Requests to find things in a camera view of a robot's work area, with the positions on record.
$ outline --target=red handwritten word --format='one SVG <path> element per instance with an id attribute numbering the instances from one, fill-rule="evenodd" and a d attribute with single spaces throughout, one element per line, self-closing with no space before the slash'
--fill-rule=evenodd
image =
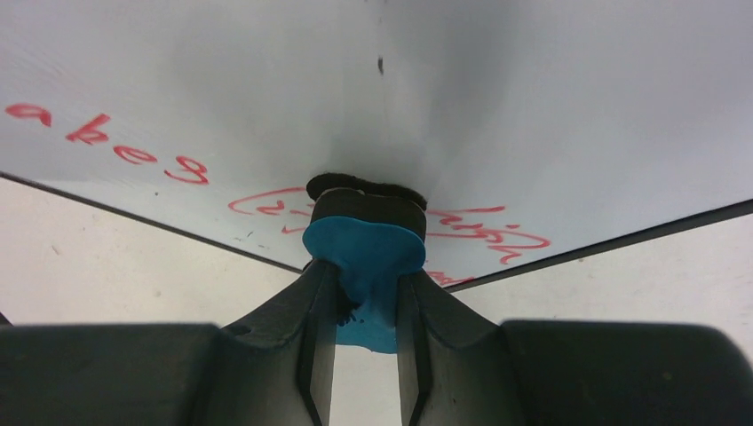
<path id="1" fill-rule="evenodd" d="M 473 277 L 462 278 L 460 280 L 455 279 L 455 278 L 449 278 L 447 275 L 445 275 L 444 272 L 438 272 L 438 271 L 426 271 L 426 273 L 430 277 L 432 277 L 432 279 L 436 281 L 437 284 L 439 284 L 442 287 L 452 286 L 454 284 L 460 284 L 461 282 L 473 280 Z"/>
<path id="2" fill-rule="evenodd" d="M 266 193 L 260 193 L 257 195 L 244 197 L 244 198 L 241 198 L 240 200 L 232 201 L 227 205 L 227 207 L 230 210 L 236 213 L 241 213 L 243 215 L 255 215 L 255 214 L 260 213 L 266 216 L 280 216 L 281 214 L 285 213 L 285 210 L 287 209 L 285 202 L 283 200 L 279 200 L 279 199 L 275 200 L 274 204 L 272 205 L 257 205 L 256 207 L 245 207 L 245 206 L 248 204 L 250 204 L 251 206 L 253 206 L 255 203 L 259 204 L 259 202 L 262 201 L 262 199 L 264 198 L 273 198 L 276 196 L 289 194 L 289 193 L 302 193 L 304 191 L 305 191 L 305 188 L 302 186 L 278 189 L 278 190 L 269 191 Z M 307 206 L 309 208 L 313 208 L 313 204 L 307 204 Z M 531 233 L 522 233 L 519 231 L 513 231 L 520 228 L 520 225 L 506 225 L 504 227 L 505 229 L 495 229 L 495 228 L 484 226 L 484 224 L 481 222 L 475 223 L 475 224 L 465 223 L 464 222 L 465 219 L 462 216 L 466 214 L 491 214 L 491 213 L 498 213 L 504 210 L 505 210 L 505 206 L 495 206 L 495 207 L 476 208 L 476 209 L 459 209 L 459 210 L 429 209 L 429 210 L 426 210 L 426 214 L 428 216 L 439 217 L 440 218 L 439 224 L 447 227 L 448 230 L 444 233 L 427 233 L 426 236 L 433 237 L 433 238 L 456 238 L 456 239 L 466 239 L 466 240 L 484 242 L 487 249 L 499 251 L 506 255 L 500 258 L 499 261 L 501 264 L 508 264 L 512 259 L 522 256 L 521 250 L 544 249 L 551 245 L 551 242 L 543 237 L 539 237 Z M 300 216 L 306 216 L 306 217 L 311 216 L 311 213 L 298 210 L 298 209 L 290 209 L 287 211 L 287 213 L 291 215 L 300 215 Z M 283 234 L 290 234 L 290 233 L 303 232 L 304 230 L 305 230 L 305 226 L 288 228 L 287 225 L 284 225 L 282 227 L 281 232 Z M 531 242 L 529 242 L 528 244 L 510 244 L 509 242 L 505 241 L 505 239 L 509 240 L 512 238 L 517 239 L 517 240 L 527 239 Z M 448 279 L 447 277 L 444 277 L 441 279 L 450 280 L 450 281 L 453 281 L 454 283 L 454 280 Z"/>
<path id="3" fill-rule="evenodd" d="M 39 122 L 46 126 L 52 126 L 52 114 L 50 111 L 42 108 L 41 106 L 19 103 L 7 106 L 5 112 L 11 117 L 20 119 L 37 119 Z M 71 142 L 84 142 L 86 145 L 93 146 L 95 144 L 102 144 L 108 142 L 110 137 L 105 131 L 101 129 L 102 126 L 110 121 L 110 116 L 107 114 L 98 114 L 91 119 L 85 125 L 81 126 L 78 130 L 72 131 L 66 135 L 66 139 Z M 115 155 L 121 159 L 135 165 L 141 165 L 145 163 L 157 163 L 157 157 L 151 155 L 146 151 L 131 147 L 118 145 L 113 147 Z M 187 184 L 194 185 L 208 185 L 209 179 L 207 178 L 207 167 L 184 155 L 175 157 L 175 161 L 183 166 L 176 171 L 164 170 L 164 174 L 169 178 L 185 182 Z"/>

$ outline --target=black whiteboard frame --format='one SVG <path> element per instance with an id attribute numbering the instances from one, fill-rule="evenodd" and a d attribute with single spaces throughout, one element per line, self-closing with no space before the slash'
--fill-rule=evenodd
<path id="1" fill-rule="evenodd" d="M 79 195 L 67 193 L 65 191 L 60 191 L 59 189 L 55 189 L 47 185 L 42 185 L 37 182 L 25 179 L 23 177 L 17 177 L 10 173 L 5 173 L 3 171 L 0 171 L 0 178 L 10 180 L 17 184 L 30 186 L 35 189 L 45 191 L 46 193 L 59 195 L 69 200 L 78 201 L 88 206 L 94 207 L 96 209 L 102 209 L 110 213 L 115 213 L 116 215 L 124 216 L 129 219 L 139 221 L 143 224 L 155 226 L 165 231 L 176 233 L 178 235 L 190 238 L 192 240 L 200 241 L 200 242 L 209 244 L 211 246 L 217 247 L 219 249 L 230 251 L 232 253 L 235 253 L 236 255 L 249 257 L 259 262 L 263 262 L 271 266 L 276 266 L 285 271 L 296 272 L 296 273 L 302 272 L 300 269 L 290 266 L 288 264 L 275 262 L 274 260 L 268 259 L 266 257 L 254 255 L 252 253 L 241 250 L 239 248 L 231 247 L 226 244 L 222 244 L 220 242 L 211 240 L 209 238 L 196 235 L 195 233 L 189 233 L 181 229 L 175 228 L 173 226 L 165 225 L 160 222 L 154 221 L 152 219 L 141 217 L 141 216 L 129 213 L 121 209 L 116 209 L 106 204 L 102 204 L 102 203 L 90 200 L 88 198 L 81 197 Z M 665 237 L 667 235 L 672 235 L 673 233 L 682 233 L 683 231 L 688 231 L 688 230 L 705 226 L 705 225 L 712 225 L 717 222 L 722 222 L 728 219 L 734 219 L 736 217 L 742 217 L 745 215 L 749 215 L 751 213 L 753 213 L 753 199 L 738 202 L 738 203 L 735 203 L 726 207 L 722 207 L 719 209 L 707 210 L 702 213 L 698 213 L 692 216 L 683 217 L 681 219 L 668 222 L 666 224 L 653 226 L 651 228 L 646 228 L 644 230 L 637 231 L 634 233 L 629 233 L 627 235 L 623 235 L 622 237 L 617 237 L 611 240 L 602 241 L 596 244 L 591 244 L 590 246 L 585 246 L 582 248 L 576 248 L 575 250 L 571 250 L 566 253 L 561 253 L 559 255 L 546 257 L 545 259 L 536 260 L 534 262 L 522 264 L 520 266 L 514 266 L 512 268 L 508 268 L 499 272 L 490 273 L 489 275 L 478 277 L 474 280 L 468 280 L 466 282 L 461 282 L 453 286 L 445 287 L 445 289 L 449 291 L 450 293 L 453 293 L 456 291 L 465 290 L 467 288 L 474 288 L 477 286 L 488 284 L 490 282 L 504 280 L 506 278 L 514 277 L 516 275 L 521 275 L 522 273 L 537 271 L 539 269 L 548 268 L 556 264 L 564 264 L 565 262 L 571 262 L 573 260 L 580 259 L 583 257 L 597 255 L 599 253 L 604 253 L 604 252 L 614 250 L 614 249 L 621 249 L 623 247 L 631 246 L 633 244 L 638 244 L 640 242 L 654 240 L 657 238 Z"/>

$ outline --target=blue sponge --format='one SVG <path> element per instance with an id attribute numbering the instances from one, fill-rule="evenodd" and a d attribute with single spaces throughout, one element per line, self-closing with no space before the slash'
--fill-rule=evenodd
<path id="1" fill-rule="evenodd" d="M 397 353 L 395 312 L 401 275 L 424 266 L 426 248 L 402 226 L 330 216 L 313 221 L 303 242 L 308 252 L 340 268 L 340 285 L 354 305 L 337 328 L 337 343 Z"/>

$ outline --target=white surface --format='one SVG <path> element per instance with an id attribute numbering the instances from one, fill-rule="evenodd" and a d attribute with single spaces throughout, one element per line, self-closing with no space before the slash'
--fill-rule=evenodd
<path id="1" fill-rule="evenodd" d="M 296 275 L 0 180 L 0 312 L 17 324 L 224 325 Z M 490 320 L 678 321 L 753 359 L 753 216 L 456 293 Z M 400 424 L 394 357 L 338 347 L 332 426 Z"/>
<path id="2" fill-rule="evenodd" d="M 749 0 L 2 2 L 0 106 L 52 123 L 0 114 L 0 170 L 298 267 L 302 193 L 228 203 L 329 170 L 506 206 L 430 215 L 473 238 L 430 236 L 428 267 L 478 277 L 753 198 L 751 21 Z M 108 141 L 66 140 L 98 114 Z M 171 178 L 196 179 L 178 156 L 209 184 Z"/>

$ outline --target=whiteboard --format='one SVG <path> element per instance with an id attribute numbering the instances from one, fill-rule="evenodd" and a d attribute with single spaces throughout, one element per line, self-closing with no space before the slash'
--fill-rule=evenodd
<path id="1" fill-rule="evenodd" d="M 751 22 L 748 0 L 6 1 L 0 170 L 296 268 L 308 179 L 405 185 L 451 286 L 753 199 Z"/>

